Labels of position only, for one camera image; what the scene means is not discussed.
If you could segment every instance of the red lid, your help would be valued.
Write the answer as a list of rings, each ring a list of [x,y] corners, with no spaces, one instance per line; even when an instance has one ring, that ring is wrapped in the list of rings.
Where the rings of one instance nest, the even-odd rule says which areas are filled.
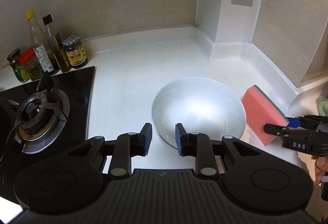
[[[28,61],[30,61],[34,56],[35,56],[35,53],[34,53],[33,47],[30,47],[29,49],[27,49],[24,53],[22,53],[19,56],[19,58],[18,58],[19,63],[25,64]]]

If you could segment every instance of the ribbed black surface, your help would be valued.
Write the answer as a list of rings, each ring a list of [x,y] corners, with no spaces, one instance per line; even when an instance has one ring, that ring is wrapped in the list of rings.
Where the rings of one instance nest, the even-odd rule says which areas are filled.
[[[191,170],[141,170],[112,181],[101,197],[66,215],[24,211],[12,224],[314,224],[303,211],[264,216],[233,204],[214,181],[196,178]]]

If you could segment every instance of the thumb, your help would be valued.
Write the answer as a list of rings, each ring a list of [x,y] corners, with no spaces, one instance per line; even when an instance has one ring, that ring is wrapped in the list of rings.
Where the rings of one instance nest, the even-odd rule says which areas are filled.
[[[323,171],[328,171],[328,161],[326,157],[319,157],[316,160],[318,168],[320,168]]]

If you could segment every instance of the black glass cooktop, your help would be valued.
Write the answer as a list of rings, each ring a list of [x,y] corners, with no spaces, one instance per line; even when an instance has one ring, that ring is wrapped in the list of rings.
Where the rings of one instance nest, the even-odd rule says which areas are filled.
[[[52,76],[54,88],[64,91],[70,101],[70,111],[63,131],[46,149],[36,154],[15,153],[6,145],[14,127],[16,113],[6,99],[21,104],[36,92],[39,81],[29,82],[0,92],[0,196],[18,204],[13,190],[16,175],[25,167],[59,153],[86,140],[89,101],[95,67],[88,67]]]

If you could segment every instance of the sponge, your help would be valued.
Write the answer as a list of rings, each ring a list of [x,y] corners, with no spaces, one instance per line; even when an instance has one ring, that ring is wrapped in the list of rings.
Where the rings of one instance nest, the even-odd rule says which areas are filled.
[[[256,85],[247,89],[242,103],[246,111],[246,122],[264,146],[274,140],[275,135],[264,132],[266,123],[286,126],[289,121],[268,96]]]

